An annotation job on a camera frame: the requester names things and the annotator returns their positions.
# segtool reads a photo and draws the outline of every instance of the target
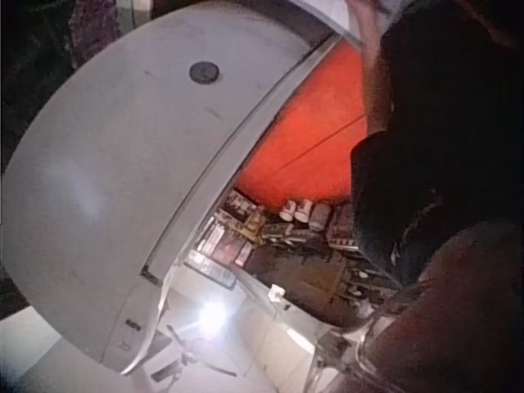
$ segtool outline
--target person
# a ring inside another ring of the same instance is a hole
[[[351,152],[355,239],[403,286],[430,284],[369,349],[394,388],[348,374],[329,391],[519,391],[522,63],[508,10],[415,1],[381,37],[377,3],[346,1],[368,120]]]

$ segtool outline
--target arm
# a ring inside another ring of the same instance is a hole
[[[377,12],[367,0],[346,0],[356,14],[363,42],[362,87],[368,136],[386,130],[391,117],[391,84],[381,51]]]

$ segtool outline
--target orange wall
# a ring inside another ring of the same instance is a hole
[[[286,199],[341,199],[365,129],[359,52],[340,42],[283,107],[237,186],[273,209]]]

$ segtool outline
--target dark clothing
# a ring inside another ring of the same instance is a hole
[[[484,219],[522,220],[522,61],[453,2],[382,38],[393,114],[351,154],[355,240],[400,283]]]

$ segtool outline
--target bright light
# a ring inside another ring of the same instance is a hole
[[[198,319],[202,336],[207,340],[214,338],[227,318],[228,313],[220,303],[205,303]]]
[[[310,354],[314,354],[314,345],[311,344],[307,338],[300,335],[293,329],[287,329],[287,334],[289,337],[293,339],[293,341],[303,350],[309,352]]]

